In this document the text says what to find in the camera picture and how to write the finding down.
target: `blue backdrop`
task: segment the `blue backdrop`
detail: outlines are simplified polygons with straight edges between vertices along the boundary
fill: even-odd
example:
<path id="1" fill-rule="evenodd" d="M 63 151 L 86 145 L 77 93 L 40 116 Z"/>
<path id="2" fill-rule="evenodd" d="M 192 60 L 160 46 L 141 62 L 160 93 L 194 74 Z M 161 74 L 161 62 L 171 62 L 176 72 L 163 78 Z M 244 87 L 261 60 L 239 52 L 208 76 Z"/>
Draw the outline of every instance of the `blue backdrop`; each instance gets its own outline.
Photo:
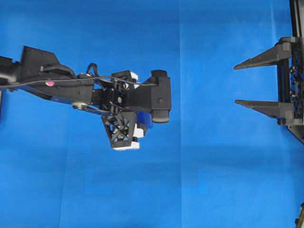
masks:
<path id="1" fill-rule="evenodd" d="M 232 70 L 292 34 L 288 1 L 12 0 L 0 12 L 1 56 L 26 45 L 140 81 L 165 69 L 173 106 L 140 150 L 117 152 L 98 116 L 6 93 L 0 227 L 294 227 L 303 145 L 234 104 L 276 101 L 276 68 Z"/>

